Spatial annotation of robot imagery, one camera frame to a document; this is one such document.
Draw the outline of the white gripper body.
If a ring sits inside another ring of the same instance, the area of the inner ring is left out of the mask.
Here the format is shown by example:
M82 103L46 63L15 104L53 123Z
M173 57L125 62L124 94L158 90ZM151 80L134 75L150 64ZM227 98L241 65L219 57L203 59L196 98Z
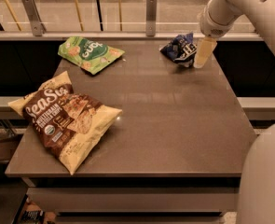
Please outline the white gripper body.
M232 27L234 15L226 0L210 0L199 20L201 32L208 37L218 38Z

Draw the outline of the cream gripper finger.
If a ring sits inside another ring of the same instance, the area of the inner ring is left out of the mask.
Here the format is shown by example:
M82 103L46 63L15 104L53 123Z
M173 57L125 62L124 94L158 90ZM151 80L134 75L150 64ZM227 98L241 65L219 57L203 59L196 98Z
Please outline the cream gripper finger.
M195 68L202 68L209 57L212 55L213 50L217 45L217 41L211 37L200 38L197 45L197 53L195 55L194 64Z

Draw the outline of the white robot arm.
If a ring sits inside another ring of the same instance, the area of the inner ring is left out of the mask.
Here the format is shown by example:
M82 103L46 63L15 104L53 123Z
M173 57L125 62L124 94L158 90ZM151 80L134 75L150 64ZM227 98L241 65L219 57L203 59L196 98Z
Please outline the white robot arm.
M219 38L241 15L275 56L275 0L210 0L199 27L205 36ZM275 124L257 136L245 158L236 224L275 224Z

